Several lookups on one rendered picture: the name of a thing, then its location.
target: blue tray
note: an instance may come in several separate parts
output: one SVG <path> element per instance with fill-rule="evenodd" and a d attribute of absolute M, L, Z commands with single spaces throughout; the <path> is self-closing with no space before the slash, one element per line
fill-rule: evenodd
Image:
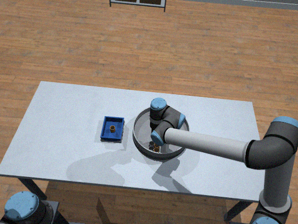
<path fill-rule="evenodd" d="M 110 127 L 115 126 L 115 132 L 110 131 Z M 102 126 L 100 138 L 103 141 L 121 142 L 124 127 L 123 117 L 107 117 L 105 116 L 104 124 Z"/>

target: robotic arm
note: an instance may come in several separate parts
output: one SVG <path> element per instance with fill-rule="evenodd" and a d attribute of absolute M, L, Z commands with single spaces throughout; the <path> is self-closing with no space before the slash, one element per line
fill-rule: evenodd
<path fill-rule="evenodd" d="M 151 138 L 157 145 L 173 144 L 244 162 L 251 169 L 266 170 L 264 190 L 251 223 L 266 223 L 268 219 L 260 222 L 260 218 L 266 217 L 275 221 L 271 224 L 284 224 L 292 205 L 288 192 L 298 147 L 298 121 L 277 117 L 262 140 L 249 142 L 179 130 L 184 121 L 185 116 L 169 107 L 164 99 L 151 102 Z"/>

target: end effector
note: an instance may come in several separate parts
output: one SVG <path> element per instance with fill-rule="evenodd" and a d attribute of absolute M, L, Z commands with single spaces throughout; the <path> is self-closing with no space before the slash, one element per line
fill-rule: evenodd
<path fill-rule="evenodd" d="M 180 129 L 185 122 L 185 115 L 167 105 L 163 98 L 155 98 L 150 105 L 151 138 L 159 146 L 165 143 L 168 128 Z"/>

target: wooden floor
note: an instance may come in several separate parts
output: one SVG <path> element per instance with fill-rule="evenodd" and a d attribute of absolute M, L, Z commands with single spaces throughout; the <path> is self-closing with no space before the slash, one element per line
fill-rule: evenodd
<path fill-rule="evenodd" d="M 251 101 L 262 138 L 275 117 L 298 119 L 298 11 L 168 0 L 164 13 L 108 0 L 1 0 L 1 159 L 40 81 Z M 101 223 L 97 207 L 119 224 L 220 224 L 236 203 L 36 183 L 68 221 L 85 224 Z M 6 201 L 27 189 L 7 177 L 0 187 L 2 217 Z M 287 224 L 297 224 L 297 158 L 289 194 Z M 255 207 L 235 221 L 249 223 Z"/>

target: tabletop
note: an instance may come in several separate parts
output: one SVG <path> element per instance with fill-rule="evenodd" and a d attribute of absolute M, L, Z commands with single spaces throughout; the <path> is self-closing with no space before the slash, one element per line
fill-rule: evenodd
<path fill-rule="evenodd" d="M 186 116 L 191 132 L 259 140 L 252 102 L 41 82 L 0 175 L 258 201 L 265 171 L 190 149 L 166 162 L 138 151 L 134 121 L 157 97 Z M 124 118 L 120 143 L 100 140 L 105 116 Z"/>

